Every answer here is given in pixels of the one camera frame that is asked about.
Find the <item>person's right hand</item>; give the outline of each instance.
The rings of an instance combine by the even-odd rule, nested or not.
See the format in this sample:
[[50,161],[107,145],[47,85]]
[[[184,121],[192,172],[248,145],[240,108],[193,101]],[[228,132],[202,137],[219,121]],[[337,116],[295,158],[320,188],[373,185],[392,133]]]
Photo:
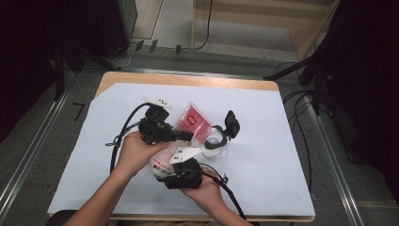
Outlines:
[[[208,169],[203,168],[204,172],[211,174]],[[184,188],[181,189],[184,195],[191,198],[205,212],[210,214],[216,208],[225,208],[219,185],[212,178],[202,175],[202,183],[197,189]]]
[[[203,171],[216,176],[206,168],[203,169]],[[226,203],[224,203],[220,187],[212,178],[202,175],[202,183],[199,188],[185,188],[182,189],[182,192],[184,195],[194,200],[199,208],[209,214],[221,225],[251,226],[250,223],[235,214]]]

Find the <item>white table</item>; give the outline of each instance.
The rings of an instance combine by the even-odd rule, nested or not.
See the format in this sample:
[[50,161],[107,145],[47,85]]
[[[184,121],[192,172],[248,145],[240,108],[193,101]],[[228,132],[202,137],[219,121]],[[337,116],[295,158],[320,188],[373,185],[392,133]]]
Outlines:
[[[78,209],[109,174],[111,142],[142,97],[163,98],[173,124],[194,103],[224,127],[229,110],[241,125],[237,138],[214,158],[196,156],[230,178],[228,187],[252,221],[312,221],[315,214],[277,85],[269,81],[148,73],[106,73],[48,213]],[[144,117],[140,110],[132,123]],[[226,192],[228,206],[236,211]],[[150,169],[126,187],[112,218],[210,220],[180,190],[168,190]]]

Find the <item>floor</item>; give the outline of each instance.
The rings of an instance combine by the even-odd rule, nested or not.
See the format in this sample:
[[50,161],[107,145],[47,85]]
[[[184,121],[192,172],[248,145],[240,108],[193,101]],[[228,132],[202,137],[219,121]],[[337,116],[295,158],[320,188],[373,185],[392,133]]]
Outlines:
[[133,38],[151,40],[161,13],[163,0],[136,0],[137,15]]
[[[136,1],[137,8],[151,8],[150,5],[138,5],[139,2],[142,4],[145,1]],[[199,52],[186,51],[176,55],[174,50],[176,44],[189,46],[187,37],[191,34],[191,23],[182,18],[187,18],[187,20],[190,18],[188,10],[191,8],[190,1],[179,1],[179,3],[163,1],[163,4],[160,1],[152,2],[155,7],[148,9],[152,13],[145,14],[152,15],[147,16],[152,18],[149,24],[153,26],[148,25],[149,29],[137,35],[132,42],[145,40],[145,43],[151,44],[152,40],[158,40],[158,48],[150,53],[150,47],[143,46],[141,51],[131,50],[130,55],[121,55],[112,59],[119,64],[129,62],[122,67],[124,72],[151,69],[210,75],[222,73],[237,78],[262,80],[263,75],[271,75],[291,65],[281,63],[297,61],[287,31],[275,28],[265,28],[265,31],[260,31],[261,37],[268,40],[259,44],[262,48],[253,48],[242,42],[240,44],[242,38],[239,36],[236,40],[231,39],[229,45],[219,45],[213,41],[218,39],[217,36],[228,31],[217,29],[217,26],[226,27],[226,29],[232,27],[231,24],[214,23],[211,23],[212,32],[207,48]],[[240,29],[247,29],[249,32],[255,28],[257,27],[241,27]],[[240,29],[229,32],[239,34],[243,31]],[[12,175],[21,159],[24,159],[26,150],[31,148],[32,140],[35,140],[35,135],[40,130],[41,123],[45,121],[47,113],[59,104],[59,109],[53,110],[55,118],[50,123],[49,131],[43,136],[43,142],[37,143],[38,151],[33,154],[28,173],[20,178],[22,183],[17,187],[16,196],[12,197],[12,205],[7,209],[2,206],[2,214],[6,214],[1,215],[0,225],[44,225],[48,219],[46,214],[48,205],[56,192],[74,142],[79,136],[89,103],[105,72],[105,69],[96,62],[87,58],[84,60],[84,70],[81,73],[71,74],[70,88],[61,103],[53,101],[55,88],[51,87],[23,117],[11,135],[0,143],[0,156],[2,156],[0,186],[3,189],[13,178]],[[309,89],[300,87],[296,79],[297,74],[291,73],[277,81],[281,98],[292,91]],[[286,104],[287,119],[294,114],[295,101],[296,99],[293,99]],[[78,118],[76,116],[80,107],[76,104],[85,104]],[[383,176],[369,166],[351,163],[344,143],[329,115],[323,113],[320,116],[314,116],[314,112],[305,106],[306,104],[303,104],[298,108],[304,111],[297,120],[301,122],[308,141],[309,155],[297,124],[293,130],[293,137],[305,177],[308,181],[312,180],[311,196],[316,219],[311,223],[295,223],[295,225],[399,225],[399,207],[393,200]],[[348,188],[344,194],[342,193],[343,186]],[[343,197],[347,195],[353,198],[356,211],[359,211],[359,216],[355,218],[355,221],[351,214],[356,215],[356,211],[350,212],[345,208],[347,202]],[[291,224],[265,222],[262,225]]]

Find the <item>wire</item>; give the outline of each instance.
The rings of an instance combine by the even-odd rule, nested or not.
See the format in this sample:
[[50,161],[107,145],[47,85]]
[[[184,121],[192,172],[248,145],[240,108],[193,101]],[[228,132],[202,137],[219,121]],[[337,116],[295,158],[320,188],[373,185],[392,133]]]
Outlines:
[[117,67],[125,67],[125,66],[129,65],[130,62],[132,61],[132,58],[130,57],[130,54],[129,54],[129,50],[130,50],[132,47],[134,47],[134,46],[136,46],[136,45],[135,45],[135,44],[134,44],[134,45],[131,45],[131,46],[129,46],[129,48],[127,48],[127,50],[126,50],[126,55],[129,57],[129,60],[127,61],[127,63],[125,63],[125,64],[118,64],[118,63],[115,63],[114,61],[112,61],[110,58],[108,58],[107,60],[108,60],[110,63],[112,63],[113,65],[117,66]]
[[276,66],[276,69],[275,69],[275,70],[276,70],[276,73],[279,72],[279,67],[280,67],[281,65],[284,65],[284,64],[296,64],[296,63],[298,63],[298,62],[282,62],[282,63],[280,63],[278,66]]
[[[305,112],[306,109],[308,109],[309,106],[311,106],[311,102],[306,102],[303,105],[301,105],[298,109],[302,108],[304,105],[307,105],[305,108],[303,108],[298,114],[297,116],[301,115],[303,112]],[[290,121],[293,117],[295,116],[295,113],[290,117],[290,119],[288,121]],[[291,127],[291,132],[294,131],[294,127],[295,127],[295,123],[298,120],[297,117],[294,118],[294,122],[293,122],[293,126]]]
[[[132,124],[132,125],[129,125],[129,126],[126,128],[126,130],[125,130],[125,132],[123,133],[123,135],[125,136],[133,127],[138,126],[139,124],[140,124],[140,121],[139,121],[139,122],[136,122],[136,123],[134,123],[134,124]],[[114,138],[114,140],[112,141],[112,143],[106,143],[105,146],[115,146],[115,145],[117,145],[117,140],[118,140],[119,137],[120,137],[120,135],[116,135],[115,138]]]
[[296,96],[299,93],[313,93],[312,90],[299,90],[299,91],[293,91],[289,94],[287,94],[287,96],[285,96],[284,100],[282,101],[282,103],[285,105],[287,103],[287,101],[289,101],[291,98],[293,98],[294,96]]
[[205,39],[205,42],[202,44],[202,46],[200,46],[200,47],[197,47],[197,48],[194,48],[194,49],[192,49],[191,51],[198,51],[198,50],[201,50],[204,46],[205,46],[205,44],[208,42],[208,40],[209,40],[209,24],[210,24],[210,22],[211,22],[211,15],[212,15],[212,6],[213,6],[213,4],[214,4],[214,0],[211,0],[211,6],[209,7],[209,14],[208,14],[208,24],[207,24],[207,29],[206,29],[206,39]]
[[[304,93],[304,94],[302,94],[302,95],[296,100],[295,105],[294,105],[294,112],[295,112],[295,117],[296,117],[296,118],[297,118],[297,116],[298,116],[298,115],[297,115],[297,111],[296,111],[296,105],[299,103],[299,101],[300,101],[302,98],[304,98],[304,97],[305,97],[306,95],[308,95],[308,94],[309,94],[309,93]],[[305,133],[303,132],[302,126],[301,126],[299,120],[296,120],[296,122],[297,122],[297,124],[298,124],[300,133],[302,134],[303,141],[304,141],[305,148],[306,148],[306,153],[307,153],[307,156],[308,156],[308,167],[309,167],[308,190],[311,191],[311,175],[312,175],[312,173],[311,173],[311,153],[310,153],[310,151],[309,151],[308,141],[306,140]]]
[[[204,6],[204,0],[202,0],[202,16],[203,17],[205,17],[205,6]],[[203,29],[205,30],[205,31],[208,31],[208,28],[206,28],[206,25],[205,25],[205,20],[202,20],[202,25],[203,25]]]
[[243,210],[241,209],[240,204],[235,199],[234,194],[232,193],[232,191],[221,180],[219,180],[217,177],[215,177],[215,176],[213,176],[213,175],[211,175],[209,173],[206,173],[204,171],[198,171],[198,170],[193,170],[193,169],[182,169],[182,170],[178,170],[178,171],[175,171],[175,172],[196,172],[196,173],[201,173],[202,175],[211,178],[212,180],[214,180],[215,183],[217,183],[219,186],[223,187],[223,189],[227,192],[227,194],[229,195],[231,201],[234,203],[235,208],[237,208],[240,217],[243,218],[244,220],[247,220],[246,216],[244,215]]
[[210,169],[212,172],[214,172],[215,174],[217,174],[217,176],[219,177],[220,181],[222,181],[225,185],[227,184],[227,182],[229,181],[229,178],[226,177],[226,174],[224,177],[222,177],[215,168],[209,166],[208,164],[204,164],[204,163],[199,163],[200,166],[205,166],[206,168]]
[[114,170],[115,167],[115,161],[117,160],[117,153],[118,153],[118,148],[120,147],[120,144],[122,142],[122,138],[124,133],[126,132],[127,129],[127,125],[129,124],[129,121],[132,119],[132,117],[135,115],[135,113],[143,106],[151,106],[152,104],[150,103],[144,103],[139,105],[138,107],[136,107],[136,109],[130,114],[130,116],[127,118],[126,123],[124,123],[122,129],[120,130],[120,134],[118,136],[118,140],[116,142],[116,144],[114,145],[114,150],[112,151],[112,156],[111,156],[111,166],[110,166],[110,173],[112,172],[112,170]]
[[[131,41],[130,44],[137,45],[137,42]],[[132,45],[128,45],[127,47],[122,48],[117,54],[115,54],[114,56],[110,57],[109,59],[114,59],[114,58],[118,57],[121,53],[123,53],[123,51],[127,50],[131,46]]]

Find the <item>black cable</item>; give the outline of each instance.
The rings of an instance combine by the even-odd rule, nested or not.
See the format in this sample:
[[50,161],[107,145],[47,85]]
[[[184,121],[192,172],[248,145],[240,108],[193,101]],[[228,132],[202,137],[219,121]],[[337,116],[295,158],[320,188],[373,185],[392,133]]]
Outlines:
[[127,118],[127,120],[126,120],[126,123],[124,123],[122,129],[120,130],[120,134],[119,134],[118,140],[117,140],[117,142],[116,142],[116,144],[115,144],[115,146],[114,146],[114,150],[112,151],[110,173],[112,172],[112,170],[114,170],[115,161],[117,160],[118,148],[120,147],[120,144],[121,144],[121,142],[122,142],[123,135],[124,135],[124,133],[125,133],[125,131],[126,131],[127,125],[129,124],[129,121],[132,119],[132,117],[135,115],[135,113],[136,113],[141,107],[143,107],[143,106],[145,106],[145,105],[151,106],[152,104],[150,104],[150,103],[144,103],[144,104],[141,104],[141,105],[139,105],[138,107],[136,107],[136,109],[130,114],[130,116],[129,116],[129,117]]
[[126,51],[127,49],[129,49],[129,47],[131,47],[130,45],[128,45],[125,48],[121,48],[115,55],[111,56],[109,59],[114,59],[116,57],[118,57],[121,53],[123,53],[124,51]]
[[290,117],[290,119],[288,121],[291,120],[291,118],[294,118],[294,122],[293,122],[293,126],[291,127],[291,132],[294,131],[294,127],[295,127],[295,123],[298,120],[298,116],[301,115],[303,112],[305,112],[306,109],[308,109],[309,106],[311,106],[311,102],[306,102],[303,105],[301,105],[298,109],[300,109],[301,107],[303,107],[304,105],[307,105],[305,108],[303,108],[297,115],[295,115],[295,113]]
[[204,163],[199,163],[199,165],[200,165],[200,166],[205,166],[205,167],[211,169],[215,174],[217,174],[217,176],[220,178],[221,181],[223,181],[224,184],[227,183],[228,178],[227,178],[226,176],[225,176],[225,177],[222,177],[222,176],[217,172],[217,170],[216,170],[215,168],[209,166],[208,164],[204,164]]
[[128,46],[128,48],[127,48],[127,50],[126,50],[126,52],[125,52],[126,55],[129,57],[127,63],[125,63],[125,64],[118,64],[118,63],[114,62],[111,58],[108,58],[107,60],[108,60],[110,63],[112,63],[113,65],[117,66],[118,69],[120,70],[122,67],[125,67],[125,66],[129,65],[130,62],[132,61],[132,57],[131,57],[130,54],[129,54],[129,50],[130,50],[132,47],[135,47],[135,46],[136,46],[135,44]]
[[182,169],[182,170],[175,171],[175,172],[199,172],[202,175],[211,178],[212,180],[214,180],[215,183],[217,183],[219,186],[223,187],[223,189],[227,192],[227,194],[229,195],[231,201],[234,203],[235,208],[237,208],[240,217],[242,219],[244,219],[244,220],[247,220],[246,216],[244,215],[243,210],[241,209],[240,204],[235,199],[234,194],[232,193],[232,191],[221,180],[219,180],[217,177],[215,177],[215,176],[213,176],[213,175],[211,175],[209,173],[206,173],[204,171],[198,171],[198,170],[193,170],[193,169]]
[[[304,94],[302,94],[302,95],[296,100],[295,105],[294,105],[294,112],[295,112],[295,117],[296,117],[296,118],[297,118],[297,116],[298,116],[298,115],[297,115],[297,111],[296,111],[296,105],[299,103],[299,101],[300,101],[302,98],[304,98],[304,97],[305,97],[306,95],[308,95],[308,94],[309,94],[309,93],[304,93]],[[309,167],[308,190],[311,191],[311,153],[310,153],[310,151],[309,151],[308,141],[306,140],[305,133],[303,132],[302,126],[301,126],[299,120],[296,120],[296,122],[297,122],[297,124],[298,124],[300,133],[302,134],[303,141],[304,141],[304,143],[305,143],[306,152],[307,152],[307,155],[308,155],[308,167]]]
[[[136,123],[134,123],[134,124],[129,125],[129,126],[125,129],[123,135],[125,136],[133,127],[138,126],[140,123],[141,123],[141,122],[139,121],[139,122],[136,122]],[[120,137],[120,135],[116,135],[115,138],[114,138],[114,140],[112,141],[112,143],[106,143],[105,146],[115,146],[115,145],[117,145],[117,140],[118,140],[119,137]]]
[[282,66],[282,65],[284,65],[284,64],[296,64],[296,63],[298,63],[298,62],[282,62],[282,63],[280,63],[278,66],[276,66],[275,71],[276,71],[276,73],[278,73],[278,72],[279,72],[279,67]]
[[310,64],[313,61],[312,56],[309,56],[308,58],[297,62],[296,64],[294,64],[293,66],[290,66],[289,68],[286,68],[284,70],[282,70],[281,72],[272,74],[272,75],[268,75],[268,76],[264,76],[263,80],[268,80],[268,81],[275,81],[279,78],[282,78],[283,76],[287,75],[288,73],[292,73],[294,71],[297,71],[305,66],[307,66],[308,64]]
[[213,4],[214,4],[214,0],[211,0],[211,6],[209,7],[208,24],[207,24],[207,29],[206,29],[205,42],[202,44],[202,46],[192,49],[192,51],[201,50],[205,46],[205,44],[208,42],[208,39],[209,39],[209,24],[211,22],[211,14],[212,14],[212,5]]
[[284,100],[282,101],[282,103],[285,105],[285,103],[287,103],[288,100],[290,100],[291,98],[293,98],[294,96],[296,96],[299,93],[312,93],[312,90],[299,90],[299,91],[293,91],[289,94],[287,94],[287,96],[285,96]]

